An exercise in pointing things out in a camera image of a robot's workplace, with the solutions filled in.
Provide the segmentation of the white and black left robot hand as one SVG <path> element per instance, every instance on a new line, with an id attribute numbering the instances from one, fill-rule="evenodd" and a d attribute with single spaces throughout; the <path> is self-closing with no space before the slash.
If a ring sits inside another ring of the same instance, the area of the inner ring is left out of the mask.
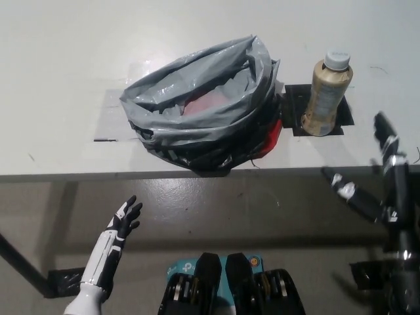
<path id="1" fill-rule="evenodd" d="M 114 276 L 128 235 L 139 227 L 142 204 L 131 196 L 114 213 L 105 230 L 99 235 L 89 257 L 81 283 L 95 285 L 110 295 Z"/>

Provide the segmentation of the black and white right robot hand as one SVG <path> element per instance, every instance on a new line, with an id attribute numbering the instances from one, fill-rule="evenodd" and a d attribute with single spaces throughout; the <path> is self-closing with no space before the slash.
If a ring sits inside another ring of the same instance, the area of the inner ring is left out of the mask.
<path id="1" fill-rule="evenodd" d="M 374 118 L 374 135 L 383 160 L 384 200 L 380 201 L 354 182 L 330 167 L 321 172 L 332 190 L 367 221 L 383 224 L 388 231 L 385 253 L 397 259 L 419 258 L 419 236 L 416 231 L 415 200 L 410 183 L 409 162 L 399 151 L 400 138 L 383 112 Z"/>

